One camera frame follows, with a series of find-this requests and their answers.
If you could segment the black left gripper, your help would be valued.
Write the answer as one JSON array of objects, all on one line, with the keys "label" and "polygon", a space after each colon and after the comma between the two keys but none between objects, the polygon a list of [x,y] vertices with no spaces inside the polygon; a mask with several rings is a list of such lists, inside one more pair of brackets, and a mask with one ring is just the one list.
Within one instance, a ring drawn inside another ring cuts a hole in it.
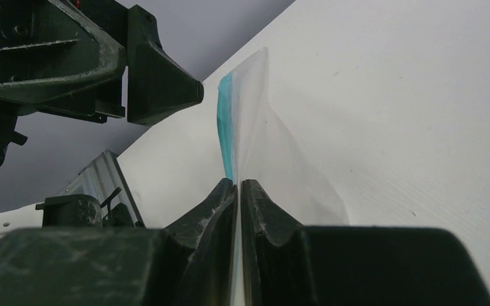
[{"label": "black left gripper", "polygon": [[115,1],[0,1],[0,166],[21,116],[124,117],[125,19]]}]

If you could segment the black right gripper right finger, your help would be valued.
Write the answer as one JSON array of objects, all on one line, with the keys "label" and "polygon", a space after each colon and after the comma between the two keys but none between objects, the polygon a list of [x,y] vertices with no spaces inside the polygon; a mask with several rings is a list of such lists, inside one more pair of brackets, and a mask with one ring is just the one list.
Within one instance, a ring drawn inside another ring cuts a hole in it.
[{"label": "black right gripper right finger", "polygon": [[438,228],[306,226],[241,184],[246,305],[490,305],[464,245]]}]

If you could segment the clear zip top bag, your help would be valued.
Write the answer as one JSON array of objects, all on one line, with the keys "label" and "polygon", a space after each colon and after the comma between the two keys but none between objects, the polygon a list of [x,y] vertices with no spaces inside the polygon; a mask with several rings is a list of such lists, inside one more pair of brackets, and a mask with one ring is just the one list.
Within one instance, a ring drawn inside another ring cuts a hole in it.
[{"label": "clear zip top bag", "polygon": [[217,130],[225,175],[239,193],[232,305],[262,300],[261,264],[307,224],[347,225],[343,200],[307,161],[269,103],[269,51],[249,56],[218,85]]}]

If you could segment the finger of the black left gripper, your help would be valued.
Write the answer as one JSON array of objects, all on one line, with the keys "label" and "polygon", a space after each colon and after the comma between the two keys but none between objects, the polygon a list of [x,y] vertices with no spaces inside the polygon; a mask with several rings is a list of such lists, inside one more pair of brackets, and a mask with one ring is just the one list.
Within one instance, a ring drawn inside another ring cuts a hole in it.
[{"label": "finger of the black left gripper", "polygon": [[139,5],[128,10],[127,121],[153,126],[203,101],[204,86],[163,50],[156,17]]}]

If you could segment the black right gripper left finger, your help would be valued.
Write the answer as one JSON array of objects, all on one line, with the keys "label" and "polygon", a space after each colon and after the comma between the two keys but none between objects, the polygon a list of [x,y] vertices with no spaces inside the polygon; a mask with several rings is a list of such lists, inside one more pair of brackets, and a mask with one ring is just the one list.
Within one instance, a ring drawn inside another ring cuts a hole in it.
[{"label": "black right gripper left finger", "polygon": [[227,178],[161,229],[110,200],[48,198],[39,228],[0,235],[0,305],[228,305],[236,208]]}]

